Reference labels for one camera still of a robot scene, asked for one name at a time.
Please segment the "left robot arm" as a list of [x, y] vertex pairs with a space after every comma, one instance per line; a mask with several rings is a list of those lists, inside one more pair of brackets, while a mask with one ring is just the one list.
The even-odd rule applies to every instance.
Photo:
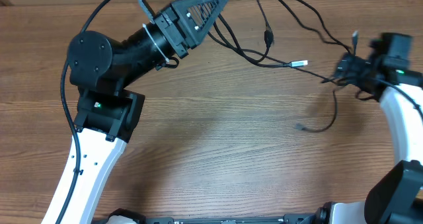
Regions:
[[124, 41], [84, 25], [67, 49], [61, 79], [79, 91], [68, 116], [71, 147], [44, 223], [90, 223], [107, 179], [139, 122], [145, 97], [128, 86], [151, 70], [174, 69], [199, 46], [228, 0], [176, 0]]

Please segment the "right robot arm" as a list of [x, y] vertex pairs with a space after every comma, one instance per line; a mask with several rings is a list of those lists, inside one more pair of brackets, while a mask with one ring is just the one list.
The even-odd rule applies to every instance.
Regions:
[[412, 36], [384, 32], [367, 59], [344, 54], [330, 81], [353, 85], [379, 103], [389, 126], [395, 165], [362, 202], [329, 202], [305, 223], [421, 223], [422, 73], [410, 70]]

